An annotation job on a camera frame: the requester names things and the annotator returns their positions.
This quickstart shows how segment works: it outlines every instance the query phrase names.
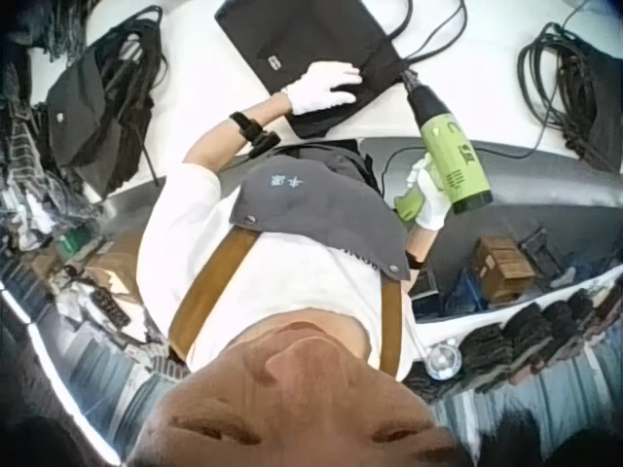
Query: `gloved hand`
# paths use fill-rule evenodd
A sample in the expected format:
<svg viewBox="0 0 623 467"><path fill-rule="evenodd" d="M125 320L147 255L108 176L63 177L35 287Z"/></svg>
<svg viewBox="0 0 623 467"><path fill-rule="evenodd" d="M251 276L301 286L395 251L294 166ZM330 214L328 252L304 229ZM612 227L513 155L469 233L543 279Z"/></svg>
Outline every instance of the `gloved hand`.
<svg viewBox="0 0 623 467"><path fill-rule="evenodd" d="M407 186L413 184L412 190L420 190L424 197L424 204L416 217L416 223L429 231L439 231L444 227L451 203L430 176L431 162L430 154L426 153L423 159L414 163L407 177Z"/></svg>
<svg viewBox="0 0 623 467"><path fill-rule="evenodd" d="M301 79L283 88L292 104L292 114L301 115L338 105L352 104L356 98L350 92L333 91L342 85L360 85L359 70L350 63L317 61L310 65Z"/></svg>

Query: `black wristwatch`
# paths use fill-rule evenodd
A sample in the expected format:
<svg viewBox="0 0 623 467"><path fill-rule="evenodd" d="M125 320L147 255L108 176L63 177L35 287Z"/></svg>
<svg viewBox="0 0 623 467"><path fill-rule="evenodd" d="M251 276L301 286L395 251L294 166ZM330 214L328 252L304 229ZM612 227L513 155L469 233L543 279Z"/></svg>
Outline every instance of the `black wristwatch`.
<svg viewBox="0 0 623 467"><path fill-rule="evenodd" d="M244 139L251 143L253 149L249 152L250 159L261 156L281 142L281 138L274 131L264 131L260 124L247 119L240 112L230 115L230 119L240 127L240 134L244 136Z"/></svg>
<svg viewBox="0 0 623 467"><path fill-rule="evenodd" d="M407 251L406 254L407 263L409 263L409 269L420 270L424 266L424 263L422 261L416 260L416 257L413 256L411 253Z"/></svg>

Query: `green heat gun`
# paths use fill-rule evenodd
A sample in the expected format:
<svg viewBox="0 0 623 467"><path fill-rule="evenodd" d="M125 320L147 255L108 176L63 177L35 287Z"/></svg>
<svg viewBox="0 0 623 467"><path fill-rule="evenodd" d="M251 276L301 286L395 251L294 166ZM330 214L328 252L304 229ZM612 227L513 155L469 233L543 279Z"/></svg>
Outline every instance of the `green heat gun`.
<svg viewBox="0 0 623 467"><path fill-rule="evenodd" d="M431 176L452 203L455 214L483 207L494 200L474 147L460 129L448 107L431 88L421 83L418 74L407 69L401 74L407 88L409 105L420 127L421 138L432 158ZM414 219L423 204L416 189L394 201L401 219Z"/></svg>

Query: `brown leather strap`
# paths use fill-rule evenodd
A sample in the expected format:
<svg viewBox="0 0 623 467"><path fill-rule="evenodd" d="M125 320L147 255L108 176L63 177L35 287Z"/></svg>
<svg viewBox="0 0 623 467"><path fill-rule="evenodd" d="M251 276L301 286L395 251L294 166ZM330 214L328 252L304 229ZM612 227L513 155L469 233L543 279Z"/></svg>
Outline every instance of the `brown leather strap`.
<svg viewBox="0 0 623 467"><path fill-rule="evenodd" d="M258 236L259 232L232 227L195 278L168 330L169 343L182 360Z"/></svg>
<svg viewBox="0 0 623 467"><path fill-rule="evenodd" d="M259 232L233 227L191 285L168 330L169 343L183 360L188 357L207 316L259 236ZM381 304L380 370L395 377L398 373L402 343L400 282L383 276Z"/></svg>

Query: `white t-shirt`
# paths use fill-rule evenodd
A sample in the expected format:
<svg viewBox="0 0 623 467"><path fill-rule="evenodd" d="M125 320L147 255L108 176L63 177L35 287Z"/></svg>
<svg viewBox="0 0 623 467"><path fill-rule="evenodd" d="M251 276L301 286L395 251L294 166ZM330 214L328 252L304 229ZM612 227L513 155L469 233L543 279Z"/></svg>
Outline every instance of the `white t-shirt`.
<svg viewBox="0 0 623 467"><path fill-rule="evenodd" d="M176 310L231 228L236 189L221 200L214 173L189 163L166 177L138 256L136 279L150 315L167 335ZM403 293L403 338L397 379L419 359L415 319ZM343 251L288 233L263 233L240 264L189 352L196 371L242 331L269 316L313 307L357 319L370 337L368 363L379 368L381 281L373 267Z"/></svg>

